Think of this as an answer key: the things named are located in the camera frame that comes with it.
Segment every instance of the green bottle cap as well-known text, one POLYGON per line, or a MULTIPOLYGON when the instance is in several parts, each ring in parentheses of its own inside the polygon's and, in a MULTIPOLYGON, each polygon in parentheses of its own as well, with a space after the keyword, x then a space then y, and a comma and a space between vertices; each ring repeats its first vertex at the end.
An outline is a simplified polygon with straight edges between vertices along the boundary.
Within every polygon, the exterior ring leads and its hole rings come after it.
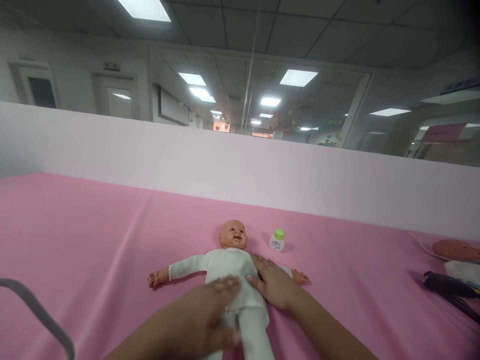
POLYGON ((282 229, 277 229, 275 230, 275 234, 273 236, 275 236, 278 240, 283 240, 285 233, 282 229))

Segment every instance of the red sign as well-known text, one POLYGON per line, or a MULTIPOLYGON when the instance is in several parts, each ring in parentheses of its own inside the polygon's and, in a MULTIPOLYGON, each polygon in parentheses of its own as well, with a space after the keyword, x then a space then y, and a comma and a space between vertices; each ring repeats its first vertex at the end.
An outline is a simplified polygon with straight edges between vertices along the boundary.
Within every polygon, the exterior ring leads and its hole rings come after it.
POLYGON ((421 138, 424 143, 456 141, 465 128, 464 123, 430 126, 421 138))

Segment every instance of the black device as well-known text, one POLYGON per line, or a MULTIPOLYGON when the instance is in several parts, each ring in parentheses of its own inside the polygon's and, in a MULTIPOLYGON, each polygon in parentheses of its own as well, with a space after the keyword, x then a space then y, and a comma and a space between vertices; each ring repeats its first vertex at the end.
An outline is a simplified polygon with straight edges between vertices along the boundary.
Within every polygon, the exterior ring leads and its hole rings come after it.
POLYGON ((460 298, 480 298, 480 295, 478 295, 470 286, 465 285, 460 280, 451 276, 438 274, 432 271, 427 271, 423 275, 425 276, 425 279, 423 279, 423 285, 425 285, 427 289, 439 294, 442 298, 480 325, 480 314, 473 311, 473 309, 460 298))

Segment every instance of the white cloth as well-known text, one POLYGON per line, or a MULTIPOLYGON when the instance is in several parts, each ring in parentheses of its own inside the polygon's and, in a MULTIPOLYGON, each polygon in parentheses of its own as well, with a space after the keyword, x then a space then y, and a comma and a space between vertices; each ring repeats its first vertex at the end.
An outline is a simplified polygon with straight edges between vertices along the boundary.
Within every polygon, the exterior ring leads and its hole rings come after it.
MULTIPOLYGON (((292 276, 291 269, 286 267, 283 267, 283 269, 290 275, 290 277, 292 276)), ((240 293, 226 309, 233 310, 244 307, 261 307, 265 308, 264 312, 268 319, 263 296, 260 295, 260 293, 253 288, 246 279, 248 274, 253 274, 255 276, 259 275, 252 257, 248 252, 235 247, 229 247, 226 249, 212 250, 205 255, 194 255, 185 260, 171 264, 168 267, 168 276, 170 280, 174 280, 199 271, 206 271, 206 284, 228 275, 240 277, 240 293)))
MULTIPOLYGON (((230 327, 238 327, 243 346, 245 360, 275 360, 272 346, 267 335, 267 324, 262 321, 263 310, 260 307, 244 307, 225 311, 222 315, 224 323, 230 327)), ((223 351, 217 351, 207 356, 207 360, 222 360, 223 351)))

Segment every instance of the doll arm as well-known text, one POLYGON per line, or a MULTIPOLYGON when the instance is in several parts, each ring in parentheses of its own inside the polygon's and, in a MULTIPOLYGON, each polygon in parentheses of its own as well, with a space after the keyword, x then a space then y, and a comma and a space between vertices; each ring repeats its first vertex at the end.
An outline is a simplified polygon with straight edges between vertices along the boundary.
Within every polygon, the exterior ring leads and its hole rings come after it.
POLYGON ((306 284, 310 281, 309 277, 303 272, 298 271, 297 269, 291 269, 289 267, 280 266, 285 272, 293 279, 297 285, 306 284))
POLYGON ((199 271, 206 271, 207 266, 206 255, 194 255, 185 260, 174 262, 169 267, 152 272, 148 276, 148 287, 156 288, 174 279, 180 279, 199 271))

